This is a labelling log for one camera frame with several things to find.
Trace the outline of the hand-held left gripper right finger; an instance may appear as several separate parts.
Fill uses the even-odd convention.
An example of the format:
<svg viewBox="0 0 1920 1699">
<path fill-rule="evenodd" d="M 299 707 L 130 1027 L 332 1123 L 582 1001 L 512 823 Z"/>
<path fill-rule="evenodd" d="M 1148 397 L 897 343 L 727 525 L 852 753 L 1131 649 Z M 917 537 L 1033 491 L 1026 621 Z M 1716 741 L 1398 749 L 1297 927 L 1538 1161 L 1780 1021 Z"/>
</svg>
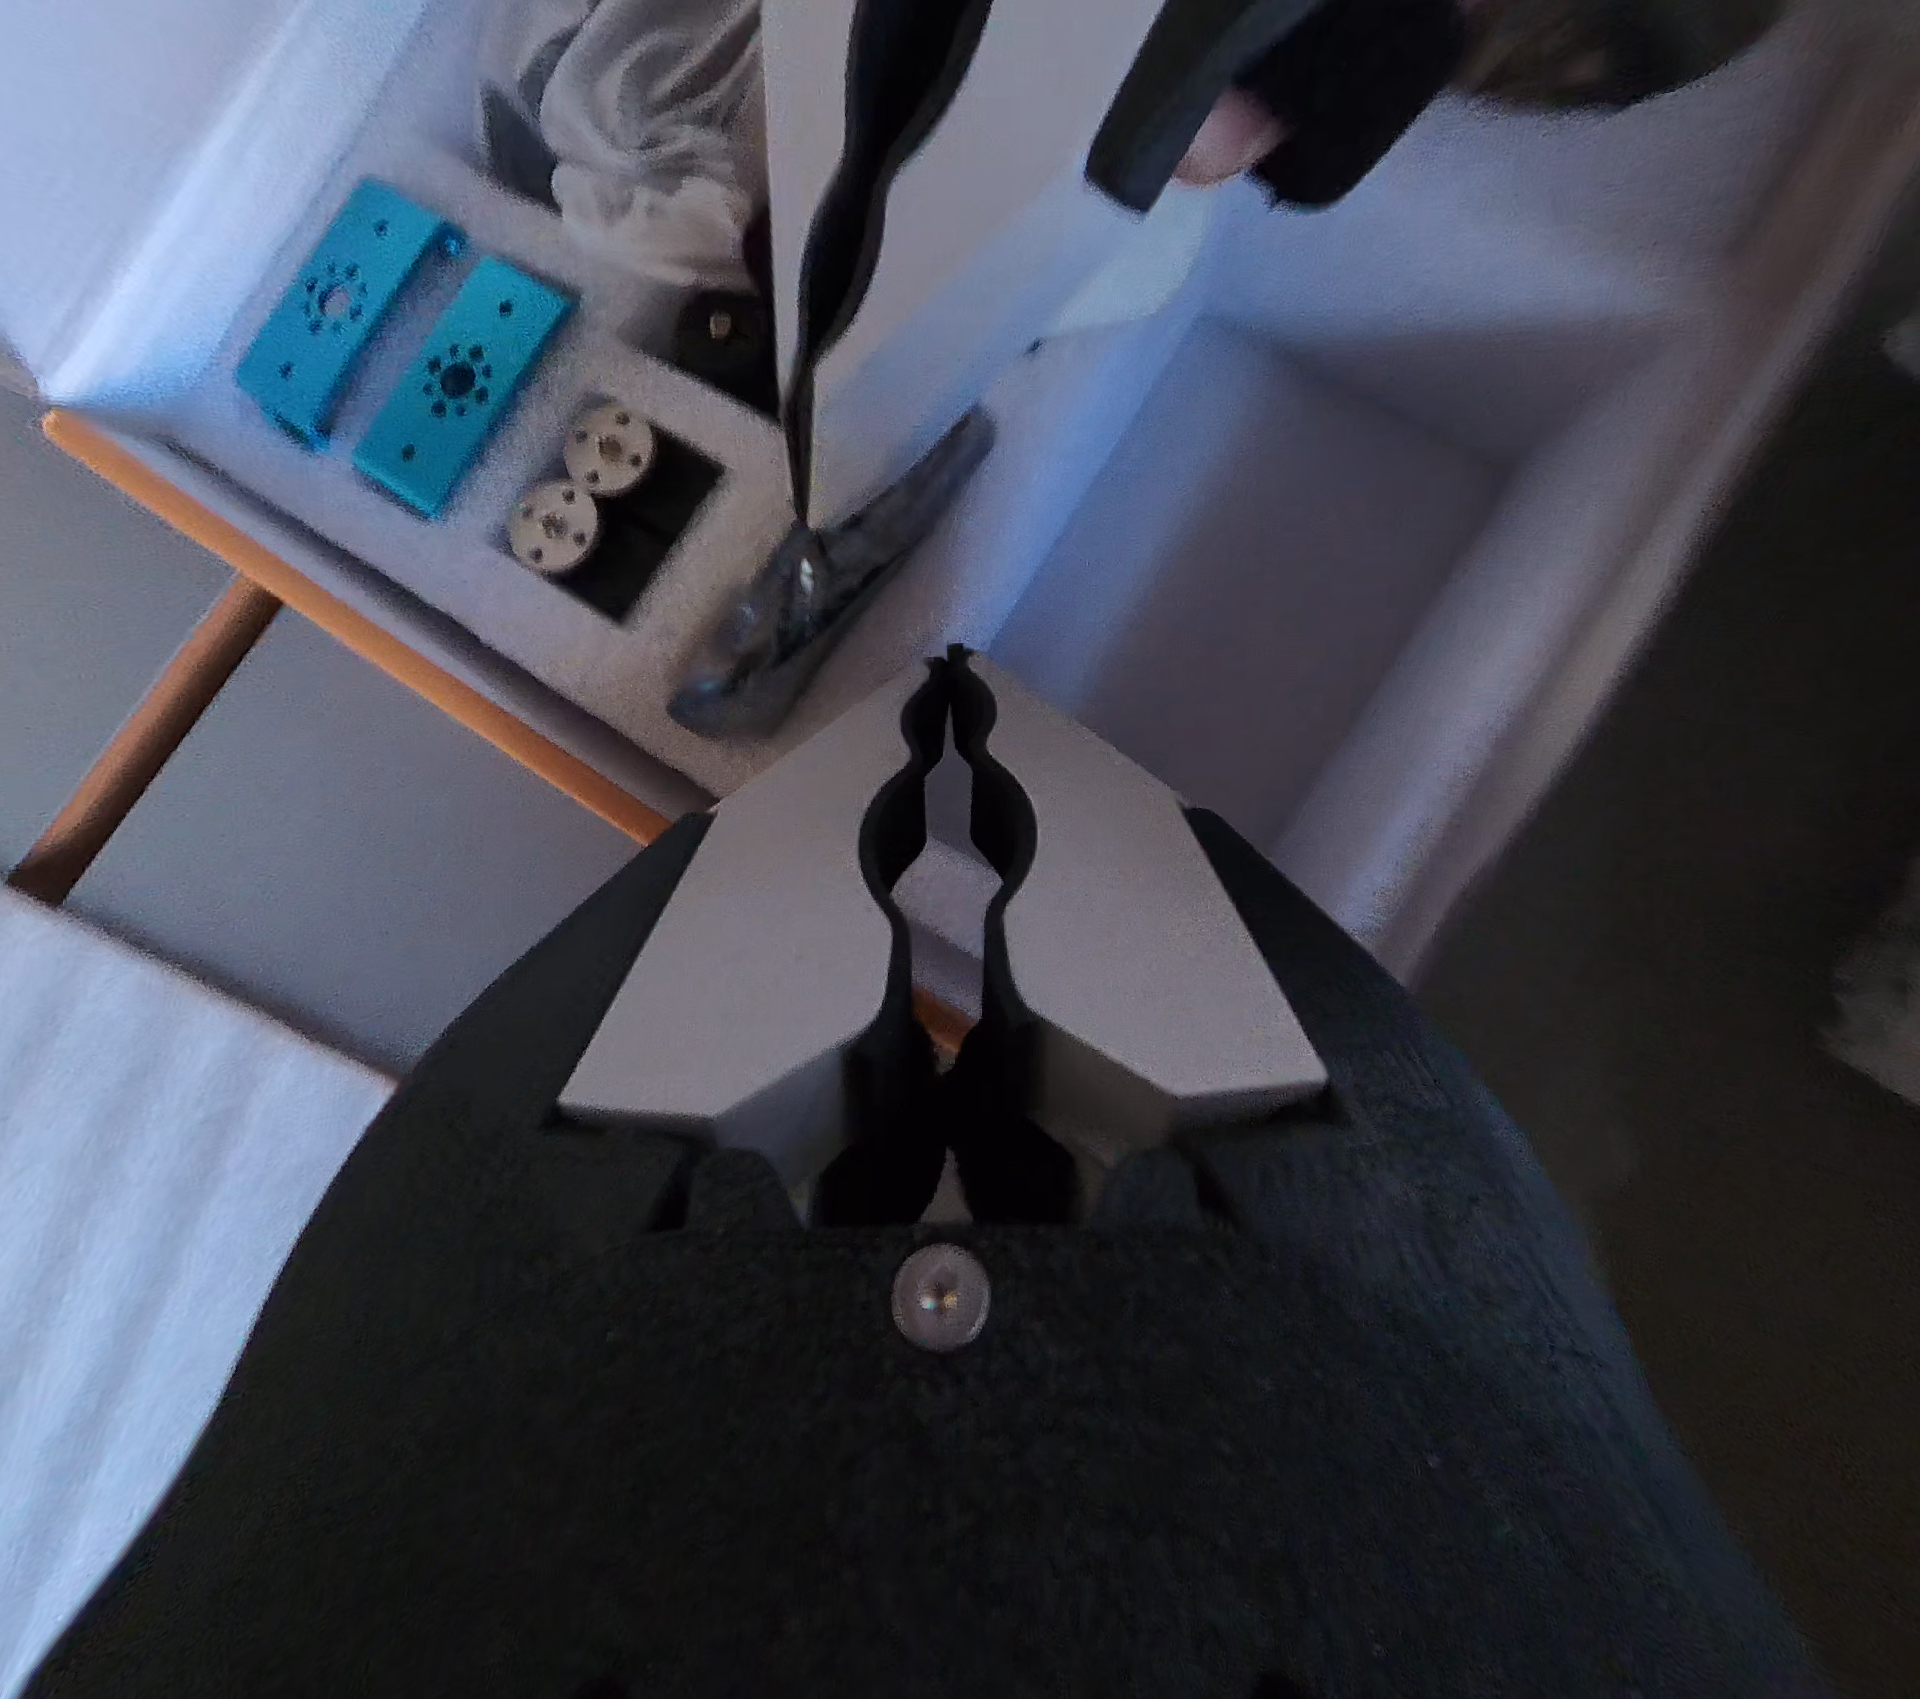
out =
<svg viewBox="0 0 1920 1699">
<path fill-rule="evenodd" d="M 944 657 L 944 935 L 976 1027 L 951 1085 L 981 1225 L 1069 1225 L 1128 1159 L 1330 1081 L 1229 879 L 1212 815 L 984 653 Z"/>
</svg>

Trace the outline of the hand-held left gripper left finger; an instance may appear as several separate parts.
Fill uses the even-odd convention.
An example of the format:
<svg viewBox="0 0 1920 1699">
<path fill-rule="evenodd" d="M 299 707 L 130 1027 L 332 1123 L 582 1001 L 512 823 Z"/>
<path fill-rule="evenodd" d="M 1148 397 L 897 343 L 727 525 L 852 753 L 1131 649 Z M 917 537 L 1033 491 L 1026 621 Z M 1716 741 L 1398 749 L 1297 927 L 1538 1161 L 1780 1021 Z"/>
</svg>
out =
<svg viewBox="0 0 1920 1699">
<path fill-rule="evenodd" d="M 946 667 L 912 661 L 708 811 L 569 1119 L 759 1153 L 826 1225 L 925 1217 L 949 1139 L 897 893 L 928 843 Z"/>
</svg>

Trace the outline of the white foam insert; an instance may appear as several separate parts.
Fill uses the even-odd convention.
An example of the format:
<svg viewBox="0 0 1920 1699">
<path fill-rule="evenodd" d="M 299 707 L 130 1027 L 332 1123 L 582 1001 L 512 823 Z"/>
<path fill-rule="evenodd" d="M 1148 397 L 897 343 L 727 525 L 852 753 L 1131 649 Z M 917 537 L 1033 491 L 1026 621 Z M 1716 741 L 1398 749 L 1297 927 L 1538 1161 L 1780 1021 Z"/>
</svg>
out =
<svg viewBox="0 0 1920 1699">
<path fill-rule="evenodd" d="M 1641 111 L 1438 101 L 1324 213 L 1214 193 L 1150 313 L 1063 331 L 984 393 L 987 463 L 762 741 L 672 721 L 699 635 L 786 525 L 771 419 L 668 367 L 672 293 L 492 183 L 458 105 L 486 0 L 303 0 L 207 133 L 119 353 L 46 367 L 145 425 L 183 493 L 300 571 L 421 691 L 552 779 L 661 813 L 766 771 L 951 641 L 1212 807 L 1408 973 L 1614 691 L 1818 319 L 1791 259 L 1812 149 L 1802 23 Z M 581 293 L 442 521 L 348 465 L 473 259 L 425 269 L 362 355 L 340 435 L 272 427 L 233 373 L 362 175 Z M 610 621 L 516 563 L 570 417 L 637 405 L 722 465 Z M 541 733 L 541 743 L 509 737 Z"/>
</svg>

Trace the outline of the silver foil bag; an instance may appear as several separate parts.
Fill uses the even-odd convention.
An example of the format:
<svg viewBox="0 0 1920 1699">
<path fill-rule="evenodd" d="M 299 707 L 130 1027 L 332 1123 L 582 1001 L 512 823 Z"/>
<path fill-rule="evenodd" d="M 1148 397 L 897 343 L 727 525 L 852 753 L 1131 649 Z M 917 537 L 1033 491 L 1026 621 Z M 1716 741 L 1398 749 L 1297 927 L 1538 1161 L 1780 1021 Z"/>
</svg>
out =
<svg viewBox="0 0 1920 1699">
<path fill-rule="evenodd" d="M 796 525 L 699 637 L 668 715 L 708 741 L 761 741 L 801 705 L 858 619 L 982 467 L 996 421 L 975 407 L 846 519 Z"/>
</svg>

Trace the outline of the white foam sheet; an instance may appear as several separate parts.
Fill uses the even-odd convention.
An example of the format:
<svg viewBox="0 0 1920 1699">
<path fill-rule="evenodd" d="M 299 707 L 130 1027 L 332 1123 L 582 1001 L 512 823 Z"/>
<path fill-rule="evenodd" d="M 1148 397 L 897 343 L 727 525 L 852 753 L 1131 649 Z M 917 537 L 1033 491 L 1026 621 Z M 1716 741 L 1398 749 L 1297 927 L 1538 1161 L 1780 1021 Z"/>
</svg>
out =
<svg viewBox="0 0 1920 1699">
<path fill-rule="evenodd" d="M 393 1089 L 5 889 L 5 1694 L 178 1476 Z"/>
</svg>

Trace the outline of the white and orange cardboard box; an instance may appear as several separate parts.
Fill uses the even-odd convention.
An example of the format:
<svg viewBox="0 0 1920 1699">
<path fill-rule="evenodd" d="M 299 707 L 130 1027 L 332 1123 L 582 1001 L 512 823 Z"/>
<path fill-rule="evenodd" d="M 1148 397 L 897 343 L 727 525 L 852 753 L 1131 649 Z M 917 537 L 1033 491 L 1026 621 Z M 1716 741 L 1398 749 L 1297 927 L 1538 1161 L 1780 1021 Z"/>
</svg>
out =
<svg viewBox="0 0 1920 1699">
<path fill-rule="evenodd" d="M 303 1 L 5 0 L 5 343 L 54 403 L 90 415 L 95 443 L 222 525 L 148 461 L 158 439 L 145 425 L 71 405 L 44 369 L 90 367 L 99 337 L 121 351 L 126 283 L 136 313 L 160 307 L 146 275 L 201 145 L 254 91 L 254 53 Z M 1791 21 L 1812 71 L 1815 143 L 1788 155 L 1784 179 L 1788 257 L 1821 295 L 1807 353 L 1917 173 L 1917 0 L 1798 0 L 1765 41 Z"/>
</svg>

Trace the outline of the brown desk divider strip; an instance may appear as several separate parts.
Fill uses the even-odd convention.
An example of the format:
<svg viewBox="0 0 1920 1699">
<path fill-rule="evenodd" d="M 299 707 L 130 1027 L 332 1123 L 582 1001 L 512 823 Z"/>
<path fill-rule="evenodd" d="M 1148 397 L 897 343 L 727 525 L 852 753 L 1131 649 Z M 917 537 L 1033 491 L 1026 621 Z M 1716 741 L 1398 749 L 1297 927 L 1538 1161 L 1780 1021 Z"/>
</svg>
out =
<svg viewBox="0 0 1920 1699">
<path fill-rule="evenodd" d="M 48 905 L 74 893 L 280 607 L 267 587 L 233 577 L 8 873 L 10 891 Z"/>
</svg>

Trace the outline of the white plastic bag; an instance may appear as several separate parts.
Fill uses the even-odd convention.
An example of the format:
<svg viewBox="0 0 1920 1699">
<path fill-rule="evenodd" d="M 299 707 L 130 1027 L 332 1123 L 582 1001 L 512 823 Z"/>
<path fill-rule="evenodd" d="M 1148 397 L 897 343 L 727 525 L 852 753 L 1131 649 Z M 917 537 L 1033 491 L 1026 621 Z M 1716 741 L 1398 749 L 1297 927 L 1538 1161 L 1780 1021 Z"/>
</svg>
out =
<svg viewBox="0 0 1920 1699">
<path fill-rule="evenodd" d="M 492 179 L 605 261 L 746 281 L 766 201 L 761 0 L 499 0 L 476 117 Z"/>
</svg>

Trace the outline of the blue metal bracket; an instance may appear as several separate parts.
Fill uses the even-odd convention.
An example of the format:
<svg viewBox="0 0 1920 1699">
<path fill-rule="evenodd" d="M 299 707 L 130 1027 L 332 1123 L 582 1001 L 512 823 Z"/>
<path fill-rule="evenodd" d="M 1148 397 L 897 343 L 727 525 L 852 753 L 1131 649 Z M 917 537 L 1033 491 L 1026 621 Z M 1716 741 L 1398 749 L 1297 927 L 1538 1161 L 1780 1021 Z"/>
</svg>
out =
<svg viewBox="0 0 1920 1699">
<path fill-rule="evenodd" d="M 262 417 L 322 449 L 357 361 L 431 257 L 466 233 L 387 181 L 367 177 L 305 255 L 235 369 Z"/>
<path fill-rule="evenodd" d="M 406 511 L 441 517 L 577 307 L 564 285 L 481 259 L 352 449 L 354 471 Z"/>
</svg>

